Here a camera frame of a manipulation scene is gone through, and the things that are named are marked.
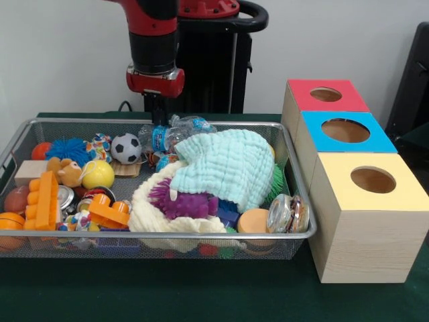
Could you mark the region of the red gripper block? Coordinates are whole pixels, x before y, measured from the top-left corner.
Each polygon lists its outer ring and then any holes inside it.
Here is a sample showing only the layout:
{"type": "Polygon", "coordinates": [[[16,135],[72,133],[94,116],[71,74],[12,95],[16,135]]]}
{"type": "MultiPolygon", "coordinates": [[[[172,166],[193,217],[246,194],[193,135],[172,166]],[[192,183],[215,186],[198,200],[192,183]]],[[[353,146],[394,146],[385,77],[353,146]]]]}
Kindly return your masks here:
{"type": "Polygon", "coordinates": [[[142,74],[133,64],[127,67],[127,86],[134,93],[153,93],[150,98],[151,120],[154,125],[166,125],[168,122],[168,98],[178,97],[184,88],[185,74],[181,68],[175,68],[167,74],[142,74]]]}

